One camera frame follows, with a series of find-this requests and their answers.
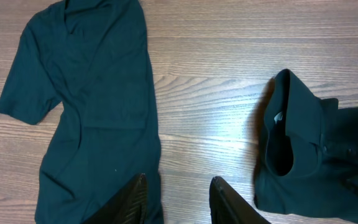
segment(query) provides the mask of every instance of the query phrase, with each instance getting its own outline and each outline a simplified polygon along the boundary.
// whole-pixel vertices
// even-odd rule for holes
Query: dark green fabric
[[[28,22],[0,113],[37,124],[61,101],[40,168],[36,222],[81,223],[145,173],[146,223],[163,223],[157,108],[138,1],[62,1]]]
[[[276,119],[279,113],[282,119]],[[259,139],[258,209],[358,223],[358,108],[321,100],[289,70],[275,78]]]

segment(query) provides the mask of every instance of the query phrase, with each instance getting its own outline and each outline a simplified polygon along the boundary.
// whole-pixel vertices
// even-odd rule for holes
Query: fabric
[[[337,99],[315,97],[283,70],[265,110],[259,151],[258,209],[358,223],[358,108],[339,110]]]
[[[59,102],[35,221],[81,223],[145,173],[146,223],[163,223],[157,108],[138,1],[61,1],[28,22],[0,113],[37,124]]]

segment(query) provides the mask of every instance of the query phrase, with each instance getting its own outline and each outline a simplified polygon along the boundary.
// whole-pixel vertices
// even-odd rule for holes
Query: sleeve
[[[37,124],[59,102],[40,61],[35,35],[27,25],[2,90],[0,113],[27,124]]]

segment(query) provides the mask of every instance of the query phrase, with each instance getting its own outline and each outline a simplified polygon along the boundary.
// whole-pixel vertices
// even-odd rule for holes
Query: wooden floor
[[[20,34],[55,0],[0,0],[0,93]],[[291,69],[319,97],[358,106],[358,1],[143,0],[154,70],[167,223],[210,223],[223,176],[253,204],[268,81]],[[0,223],[33,223],[39,165],[59,105],[36,126],[0,114]],[[344,223],[261,212],[272,223]]]

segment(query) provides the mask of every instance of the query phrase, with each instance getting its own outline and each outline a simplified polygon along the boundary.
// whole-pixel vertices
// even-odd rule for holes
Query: brown wooden background
[[[20,34],[55,0],[0,0],[0,93]],[[322,98],[358,106],[358,1],[143,0],[167,223],[209,223],[223,176],[253,204],[266,84],[290,68]],[[0,114],[0,223],[33,223],[39,165],[63,108],[29,126]],[[342,223],[262,212],[272,223]]]

